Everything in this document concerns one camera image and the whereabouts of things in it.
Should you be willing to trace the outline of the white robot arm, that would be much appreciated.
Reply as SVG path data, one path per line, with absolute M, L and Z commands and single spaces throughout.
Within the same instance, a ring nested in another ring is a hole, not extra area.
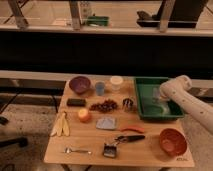
M 191 79 L 181 75 L 162 83 L 160 99 L 172 100 L 213 135 L 213 107 L 188 93 Z

